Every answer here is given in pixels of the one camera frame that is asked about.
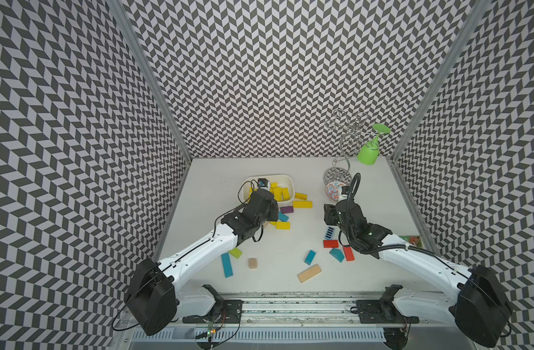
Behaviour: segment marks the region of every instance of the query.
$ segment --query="red wooden block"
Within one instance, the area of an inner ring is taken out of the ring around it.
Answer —
[[[346,261],[348,262],[353,261],[354,260],[353,249],[350,247],[343,247],[342,249],[345,251]]]
[[[323,247],[324,248],[338,248],[339,247],[339,241],[324,240],[323,241]]]

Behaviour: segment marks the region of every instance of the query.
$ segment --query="teal wooden block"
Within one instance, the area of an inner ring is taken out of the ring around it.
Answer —
[[[285,214],[282,214],[281,212],[279,212],[279,220],[287,222],[288,221],[288,216],[286,216]]]
[[[308,256],[305,257],[304,262],[308,265],[312,264],[313,257],[316,255],[316,252],[313,250],[310,250],[308,253]]]
[[[333,248],[329,252],[335,259],[337,259],[340,263],[345,259],[345,255],[341,252],[338,248]]]
[[[228,253],[224,253],[222,254],[221,258],[222,267],[224,268],[224,276],[226,278],[234,276],[234,272],[232,271],[232,263],[230,262],[230,255]]]

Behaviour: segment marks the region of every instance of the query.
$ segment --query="small toy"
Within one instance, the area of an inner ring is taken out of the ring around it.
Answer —
[[[324,248],[338,248],[339,247],[339,241],[336,241],[336,240],[324,240],[323,241],[323,247]]]
[[[288,188],[283,187],[283,200],[289,200],[290,199],[290,192],[288,192]]]
[[[345,252],[346,261],[348,262],[354,261],[353,249],[350,247],[343,247],[342,249]]]
[[[234,276],[234,272],[232,271],[232,264],[230,263],[230,255],[228,253],[224,253],[221,255],[221,259],[222,267],[224,268],[224,276],[226,278]]]
[[[274,188],[271,188],[271,189],[272,189],[272,193],[275,195],[275,200],[277,202],[282,201],[282,199],[283,199],[283,189],[280,188],[280,187],[274,187]]]
[[[325,239],[330,240],[333,238],[333,233],[335,232],[335,228],[331,226],[327,226],[327,232],[325,233]]]
[[[294,207],[293,206],[281,206],[280,212],[283,214],[294,213]]]
[[[247,265],[249,266],[250,270],[257,269],[257,259],[256,258],[247,259]]]
[[[331,249],[331,251],[329,252],[329,254],[331,254],[335,259],[337,259],[340,263],[343,261],[343,259],[345,259],[345,256],[342,255],[342,252],[340,249],[338,248],[333,248]]]
[[[292,205],[294,208],[311,208],[312,202],[309,200],[295,200]]]
[[[303,284],[305,281],[309,280],[313,276],[317,275],[321,272],[321,268],[319,265],[313,265],[311,268],[307,269],[306,271],[300,273],[298,275],[298,279],[300,280],[300,283]]]
[[[234,256],[236,259],[239,259],[240,256],[242,256],[242,251],[238,248],[234,248],[232,250],[228,251],[232,256]]]
[[[285,214],[279,213],[279,220],[286,222],[288,221],[288,216],[286,216]]]
[[[296,192],[294,194],[294,198],[296,198],[297,200],[308,200],[308,195]]]
[[[290,222],[277,221],[275,226],[276,226],[277,230],[289,230],[290,229]]]
[[[316,255],[316,252],[313,250],[310,250],[308,253],[308,256],[305,257],[304,262],[308,265],[312,264],[313,257]]]

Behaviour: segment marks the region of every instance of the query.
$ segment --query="purple wooden block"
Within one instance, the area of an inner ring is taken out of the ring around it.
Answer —
[[[283,214],[294,213],[294,207],[293,206],[282,206],[280,208],[280,212]]]

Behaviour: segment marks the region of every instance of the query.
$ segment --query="green wooden block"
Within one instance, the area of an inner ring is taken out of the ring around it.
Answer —
[[[238,248],[234,248],[232,250],[229,250],[228,252],[236,259],[239,259],[239,257],[242,256],[242,251]]]

